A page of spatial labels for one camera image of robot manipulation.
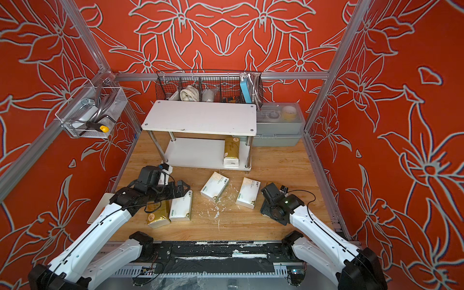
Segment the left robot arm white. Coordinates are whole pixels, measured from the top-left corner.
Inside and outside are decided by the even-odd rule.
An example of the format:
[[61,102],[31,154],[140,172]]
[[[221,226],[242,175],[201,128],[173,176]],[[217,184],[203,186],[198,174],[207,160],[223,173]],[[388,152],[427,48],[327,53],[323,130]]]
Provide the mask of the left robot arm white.
[[47,265],[38,264],[29,272],[33,290],[94,290],[119,269],[133,261],[154,263],[153,238],[137,231],[129,239],[97,261],[99,251],[114,233],[140,209],[184,197],[190,186],[176,181],[165,164],[145,166],[139,177],[118,190],[96,220],[61,254]]

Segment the gold tissue pack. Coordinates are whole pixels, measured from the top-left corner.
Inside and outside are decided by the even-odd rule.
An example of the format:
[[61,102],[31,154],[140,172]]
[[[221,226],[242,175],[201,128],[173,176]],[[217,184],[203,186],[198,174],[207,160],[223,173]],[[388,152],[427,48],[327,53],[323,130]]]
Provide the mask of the gold tissue pack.
[[150,228],[160,228],[170,224],[169,201],[151,203],[146,207],[147,226]]
[[223,165],[225,167],[239,167],[240,140],[238,137],[226,137],[224,143]]

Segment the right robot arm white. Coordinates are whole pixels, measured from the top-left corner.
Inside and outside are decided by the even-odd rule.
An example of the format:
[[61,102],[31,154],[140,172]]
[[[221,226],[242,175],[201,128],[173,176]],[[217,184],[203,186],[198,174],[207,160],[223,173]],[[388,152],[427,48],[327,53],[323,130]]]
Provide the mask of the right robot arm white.
[[328,278],[339,290],[386,290],[387,282],[375,252],[360,248],[331,230],[299,197],[273,183],[261,193],[261,214],[296,231],[282,243],[286,251]]

